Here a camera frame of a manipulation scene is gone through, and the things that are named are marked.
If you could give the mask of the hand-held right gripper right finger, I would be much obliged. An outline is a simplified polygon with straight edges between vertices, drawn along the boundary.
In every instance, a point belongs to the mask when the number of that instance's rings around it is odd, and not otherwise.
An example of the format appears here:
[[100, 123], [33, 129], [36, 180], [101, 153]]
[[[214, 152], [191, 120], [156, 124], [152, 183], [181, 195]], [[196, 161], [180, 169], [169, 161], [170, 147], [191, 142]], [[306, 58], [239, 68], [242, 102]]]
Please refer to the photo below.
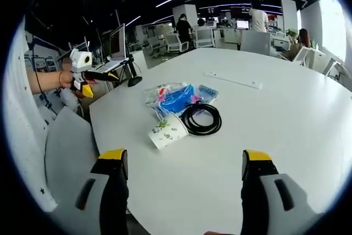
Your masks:
[[304, 234], [322, 216], [289, 175], [279, 173], [265, 152], [243, 151], [241, 234]]

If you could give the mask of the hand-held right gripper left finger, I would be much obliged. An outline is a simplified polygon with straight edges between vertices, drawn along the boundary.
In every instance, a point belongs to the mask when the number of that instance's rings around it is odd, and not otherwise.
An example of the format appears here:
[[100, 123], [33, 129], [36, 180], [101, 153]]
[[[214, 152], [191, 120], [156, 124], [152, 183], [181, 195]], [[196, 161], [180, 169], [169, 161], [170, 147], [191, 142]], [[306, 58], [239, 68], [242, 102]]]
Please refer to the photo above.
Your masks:
[[51, 218], [65, 234], [128, 234], [127, 157], [116, 149], [51, 169]]

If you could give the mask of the person's left hand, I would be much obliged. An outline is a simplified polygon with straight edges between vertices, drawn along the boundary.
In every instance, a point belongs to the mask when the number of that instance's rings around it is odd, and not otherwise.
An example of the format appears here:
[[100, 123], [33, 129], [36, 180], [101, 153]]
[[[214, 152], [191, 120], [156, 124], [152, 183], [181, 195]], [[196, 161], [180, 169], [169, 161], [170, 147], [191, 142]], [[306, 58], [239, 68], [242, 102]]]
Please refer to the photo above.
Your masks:
[[69, 71], [60, 71], [58, 80], [60, 87], [70, 89], [73, 82], [73, 74]]

